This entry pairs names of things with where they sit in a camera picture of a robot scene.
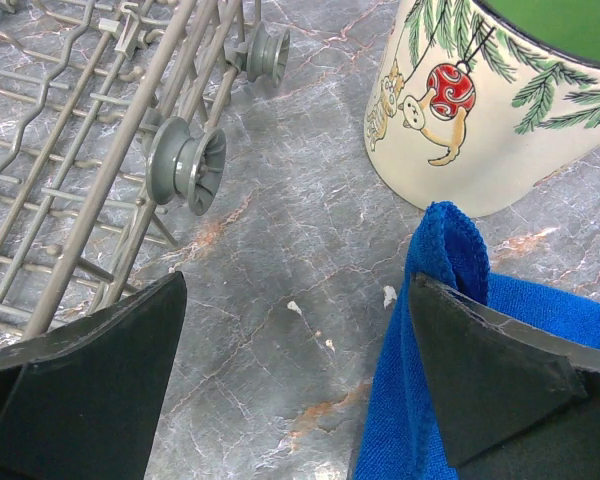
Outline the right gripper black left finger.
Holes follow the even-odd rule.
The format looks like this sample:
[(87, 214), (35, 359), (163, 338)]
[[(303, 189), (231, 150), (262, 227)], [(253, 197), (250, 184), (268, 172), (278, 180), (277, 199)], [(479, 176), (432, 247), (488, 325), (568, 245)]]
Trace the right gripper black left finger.
[(141, 479), (187, 304), (181, 272), (0, 349), (0, 479)]

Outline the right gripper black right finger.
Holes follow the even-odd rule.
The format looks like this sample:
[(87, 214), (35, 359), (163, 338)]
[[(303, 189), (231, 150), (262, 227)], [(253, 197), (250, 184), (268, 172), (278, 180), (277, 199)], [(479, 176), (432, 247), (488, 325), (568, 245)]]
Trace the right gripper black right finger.
[(600, 479), (600, 349), (417, 274), (409, 308), (449, 466), (462, 479)]

